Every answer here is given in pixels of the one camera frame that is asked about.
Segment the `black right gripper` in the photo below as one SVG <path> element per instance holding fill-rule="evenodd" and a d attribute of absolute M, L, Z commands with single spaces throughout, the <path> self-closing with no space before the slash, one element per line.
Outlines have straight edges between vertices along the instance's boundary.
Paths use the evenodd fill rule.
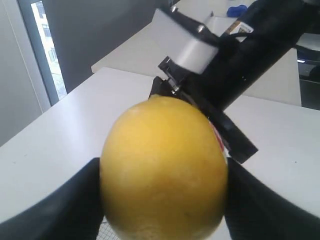
<path fill-rule="evenodd" d="M 183 99 L 197 107 L 219 133 L 229 155 L 243 164 L 257 147 L 223 112 L 283 55 L 283 45 L 270 37 L 222 37 L 219 52 L 202 74 L 192 73 L 166 57 L 159 68 L 168 76 L 153 79 L 149 99 Z"/>

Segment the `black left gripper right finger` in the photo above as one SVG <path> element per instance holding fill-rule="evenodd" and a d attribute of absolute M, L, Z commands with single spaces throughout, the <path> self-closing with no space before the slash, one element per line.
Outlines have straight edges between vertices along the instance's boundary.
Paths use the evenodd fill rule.
<path fill-rule="evenodd" d="M 318 240 L 320 219 L 281 197 L 232 158 L 225 221 L 233 240 Z"/>

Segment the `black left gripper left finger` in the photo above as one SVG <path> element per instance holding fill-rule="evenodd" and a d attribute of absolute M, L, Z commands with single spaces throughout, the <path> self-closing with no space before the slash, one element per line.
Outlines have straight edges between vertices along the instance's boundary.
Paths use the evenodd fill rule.
<path fill-rule="evenodd" d="M 0 224 L 2 240 L 95 240 L 104 217 L 100 159 L 90 160 L 61 187 Z"/>

